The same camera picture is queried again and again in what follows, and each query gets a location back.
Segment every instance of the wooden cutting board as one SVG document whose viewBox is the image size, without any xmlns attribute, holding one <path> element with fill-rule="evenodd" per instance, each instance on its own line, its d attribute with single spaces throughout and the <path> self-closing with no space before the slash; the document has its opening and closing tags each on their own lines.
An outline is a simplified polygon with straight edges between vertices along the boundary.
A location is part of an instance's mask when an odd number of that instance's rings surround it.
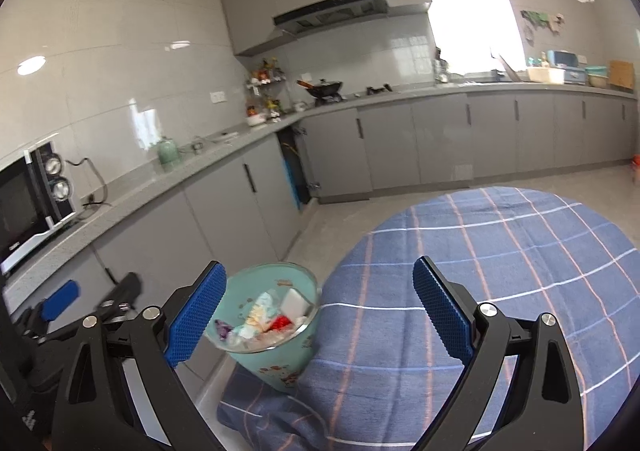
<svg viewBox="0 0 640 451">
<path fill-rule="evenodd" d="M 609 63 L 609 84 L 633 90 L 635 79 L 633 63 L 625 61 L 611 61 Z"/>
</svg>

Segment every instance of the black microwave door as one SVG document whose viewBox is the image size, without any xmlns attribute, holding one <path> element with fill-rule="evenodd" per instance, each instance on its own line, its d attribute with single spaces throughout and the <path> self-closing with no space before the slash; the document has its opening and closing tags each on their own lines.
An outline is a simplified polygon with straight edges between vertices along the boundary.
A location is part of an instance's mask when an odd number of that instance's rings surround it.
<svg viewBox="0 0 640 451">
<path fill-rule="evenodd" d="M 0 172 L 0 261 L 34 235 L 50 229 L 49 214 L 30 170 L 31 164 L 21 159 Z"/>
</svg>

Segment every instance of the blue plaid tablecloth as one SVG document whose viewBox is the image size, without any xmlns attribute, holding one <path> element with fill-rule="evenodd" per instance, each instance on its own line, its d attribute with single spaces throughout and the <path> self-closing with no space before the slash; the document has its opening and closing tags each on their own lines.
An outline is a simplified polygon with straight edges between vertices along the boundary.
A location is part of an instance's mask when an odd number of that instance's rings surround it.
<svg viewBox="0 0 640 451">
<path fill-rule="evenodd" d="M 367 233 L 326 282 L 318 352 L 295 393 L 238 366 L 220 422 L 264 451 L 410 449 L 462 371 L 412 286 L 423 254 L 508 316 L 558 317 L 576 365 L 585 446 L 593 442 L 640 373 L 640 255 L 583 204 L 507 187 L 443 195 Z M 476 435 L 491 431 L 514 362 L 505 360 Z"/>
</svg>

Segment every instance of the trash bin rim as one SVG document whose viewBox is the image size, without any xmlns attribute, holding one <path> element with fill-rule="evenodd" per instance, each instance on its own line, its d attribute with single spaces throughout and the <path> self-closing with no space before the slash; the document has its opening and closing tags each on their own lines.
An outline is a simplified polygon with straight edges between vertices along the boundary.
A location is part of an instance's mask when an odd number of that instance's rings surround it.
<svg viewBox="0 0 640 451">
<path fill-rule="evenodd" d="M 308 317 L 306 318 L 306 321 L 302 325 L 300 325 L 295 332 L 293 332 L 292 334 L 290 334 L 289 336 L 284 338 L 282 341 L 279 341 L 276 344 L 271 345 L 269 347 L 261 348 L 259 350 L 249 350 L 249 349 L 242 350 L 242 349 L 239 349 L 239 350 L 231 351 L 229 348 L 227 348 L 222 343 L 220 343 L 220 341 L 214 340 L 213 338 L 209 337 L 209 335 L 205 332 L 205 335 L 207 336 L 207 338 L 214 344 L 214 346 L 217 349 L 224 350 L 228 354 L 260 354 L 260 353 L 266 352 L 268 350 L 273 350 L 274 348 L 278 348 L 278 347 L 284 345 L 285 343 L 288 343 L 289 341 L 295 339 L 302 332 L 304 332 L 306 330 L 306 328 L 313 322 L 313 320 L 316 318 L 316 315 L 320 311 L 320 298 L 321 298 L 321 295 L 322 295 L 322 287 L 320 287 L 320 285 L 318 284 L 318 280 L 316 279 L 316 276 L 314 275 L 314 273 L 311 272 L 306 267 L 303 267 L 302 265 L 297 265 L 295 263 L 288 263 L 287 261 L 282 261 L 282 262 L 278 262 L 278 263 L 263 263 L 261 265 L 254 265 L 253 267 L 248 267 L 246 269 L 242 269 L 242 271 L 239 271 L 236 274 L 234 274 L 233 276 L 230 276 L 228 278 L 228 281 L 231 281 L 233 278 L 238 277 L 239 275 L 243 274 L 245 271 L 254 271 L 255 269 L 260 269 L 262 267 L 291 267 L 292 269 L 297 269 L 297 271 L 302 271 L 309 278 L 311 278 L 311 281 L 313 282 L 313 284 L 316 287 L 316 295 L 318 296 L 316 301 L 313 302 L 313 308 L 312 308 L 311 312 L 309 313 Z"/>
</svg>

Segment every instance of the red object on floor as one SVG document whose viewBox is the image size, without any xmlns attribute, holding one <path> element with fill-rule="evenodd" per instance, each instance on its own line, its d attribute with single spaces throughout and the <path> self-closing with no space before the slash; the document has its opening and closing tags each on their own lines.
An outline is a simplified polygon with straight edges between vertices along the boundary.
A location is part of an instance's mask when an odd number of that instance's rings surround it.
<svg viewBox="0 0 640 451">
<path fill-rule="evenodd" d="M 273 323 L 271 323 L 269 330 L 282 330 L 284 327 L 289 326 L 290 324 L 291 321 L 288 317 L 279 315 L 278 317 L 276 317 L 276 319 L 273 320 Z"/>
</svg>

